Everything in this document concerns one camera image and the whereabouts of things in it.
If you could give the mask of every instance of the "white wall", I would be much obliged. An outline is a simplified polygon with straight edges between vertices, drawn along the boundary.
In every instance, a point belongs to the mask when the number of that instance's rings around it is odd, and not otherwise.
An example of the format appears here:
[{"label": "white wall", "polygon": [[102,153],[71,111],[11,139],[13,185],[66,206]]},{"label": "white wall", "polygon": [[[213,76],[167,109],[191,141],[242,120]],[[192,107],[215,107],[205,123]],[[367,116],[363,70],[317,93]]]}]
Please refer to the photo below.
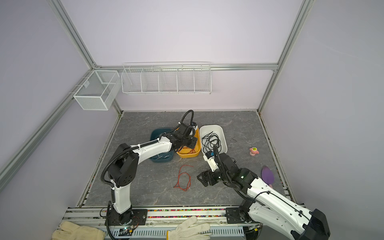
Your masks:
[{"label": "white wall", "polygon": [[271,70],[212,71],[211,94],[126,95],[117,101],[124,111],[257,109]]},{"label": "white wall", "polygon": [[316,1],[262,112],[298,201],[359,239],[384,232],[383,12]]},{"label": "white wall", "polygon": [[116,120],[73,102],[0,193],[2,239],[49,240],[82,195]]},{"label": "white wall", "polygon": [[88,70],[45,0],[0,1],[0,167]]},{"label": "white wall", "polygon": [[63,0],[98,65],[275,63],[302,0]]}]

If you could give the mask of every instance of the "purple paddle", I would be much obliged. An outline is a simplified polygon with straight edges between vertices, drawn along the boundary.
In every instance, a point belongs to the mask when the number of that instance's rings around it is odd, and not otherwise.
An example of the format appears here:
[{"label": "purple paddle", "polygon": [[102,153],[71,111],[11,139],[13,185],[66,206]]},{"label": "purple paddle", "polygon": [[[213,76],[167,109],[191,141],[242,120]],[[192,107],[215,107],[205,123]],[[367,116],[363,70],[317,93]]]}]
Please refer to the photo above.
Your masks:
[{"label": "purple paddle", "polygon": [[272,187],[272,183],[275,182],[275,177],[273,176],[273,172],[269,169],[269,167],[264,166],[262,169],[262,180]]}]

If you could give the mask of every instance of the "white wire basket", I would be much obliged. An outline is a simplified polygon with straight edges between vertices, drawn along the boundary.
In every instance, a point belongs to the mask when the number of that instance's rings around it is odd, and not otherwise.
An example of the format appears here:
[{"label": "white wire basket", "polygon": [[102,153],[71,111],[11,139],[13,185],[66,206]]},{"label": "white wire basket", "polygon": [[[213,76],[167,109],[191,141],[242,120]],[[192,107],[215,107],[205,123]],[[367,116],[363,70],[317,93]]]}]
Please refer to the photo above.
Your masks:
[{"label": "white wire basket", "polygon": [[94,70],[73,97],[84,110],[108,110],[120,89],[117,71]]},{"label": "white wire basket", "polygon": [[209,64],[180,66],[124,66],[126,94],[201,94],[212,92]]}]

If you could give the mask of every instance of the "white glove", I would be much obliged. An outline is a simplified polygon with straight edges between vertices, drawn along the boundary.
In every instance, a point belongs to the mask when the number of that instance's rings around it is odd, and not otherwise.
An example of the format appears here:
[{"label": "white glove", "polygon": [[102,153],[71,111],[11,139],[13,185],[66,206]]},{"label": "white glove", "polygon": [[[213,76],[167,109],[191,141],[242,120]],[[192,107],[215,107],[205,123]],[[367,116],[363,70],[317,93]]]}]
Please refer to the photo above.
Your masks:
[{"label": "white glove", "polygon": [[167,240],[208,240],[211,233],[200,234],[200,232],[208,231],[211,226],[209,223],[203,223],[191,227],[197,222],[196,216],[191,216],[184,222],[180,223],[175,230],[167,231]]},{"label": "white glove", "polygon": [[104,240],[105,233],[100,229],[88,226],[79,226],[64,221],[60,224],[61,230],[55,230],[53,240]]}]

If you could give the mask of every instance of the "gray table surface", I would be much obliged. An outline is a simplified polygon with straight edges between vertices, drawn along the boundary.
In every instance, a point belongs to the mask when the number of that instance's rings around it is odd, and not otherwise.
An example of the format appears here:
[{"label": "gray table surface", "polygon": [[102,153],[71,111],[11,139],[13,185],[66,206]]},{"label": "gray table surface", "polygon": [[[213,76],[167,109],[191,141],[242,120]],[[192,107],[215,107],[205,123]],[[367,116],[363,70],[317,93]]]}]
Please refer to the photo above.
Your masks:
[{"label": "gray table surface", "polygon": [[[105,155],[96,180],[91,186],[89,196],[84,205],[106,206],[111,200],[109,185],[100,181],[101,170],[111,159],[117,147],[122,143],[134,145],[149,141],[151,132],[160,127],[174,127],[180,121],[182,112],[125,112],[111,145]],[[238,167],[245,167],[261,175],[263,166],[268,166],[274,173],[273,188],[284,195],[283,186],[273,162],[257,113],[253,111],[195,112],[194,122],[199,127],[217,124],[224,130],[227,142],[227,154],[237,161]],[[257,147],[260,154],[251,156],[250,147]],[[182,165],[182,171],[191,176],[191,187],[188,191],[173,188]],[[145,160],[137,167],[134,181],[131,183],[131,203],[134,207],[147,206],[193,206],[193,205],[239,205],[242,198],[223,183],[204,187],[197,175],[209,170],[202,153],[197,157],[180,158],[176,153],[170,162],[154,163]],[[185,188],[189,178],[186,174],[180,177],[180,185]]]}]

